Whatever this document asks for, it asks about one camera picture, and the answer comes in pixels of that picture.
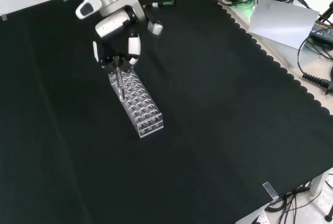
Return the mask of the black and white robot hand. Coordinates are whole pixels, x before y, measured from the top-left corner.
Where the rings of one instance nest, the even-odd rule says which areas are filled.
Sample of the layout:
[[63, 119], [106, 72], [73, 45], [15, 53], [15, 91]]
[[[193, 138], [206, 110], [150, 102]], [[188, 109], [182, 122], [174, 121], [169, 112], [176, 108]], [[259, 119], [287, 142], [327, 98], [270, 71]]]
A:
[[[138, 0], [117, 0], [107, 6], [107, 12], [110, 14], [95, 26], [94, 57], [108, 73], [115, 73], [117, 68], [129, 73], [141, 55], [141, 40], [134, 25], [148, 22], [148, 30], [156, 36], [161, 34], [163, 25]], [[111, 45], [111, 40], [124, 32], [129, 33], [127, 54], [116, 52]]]

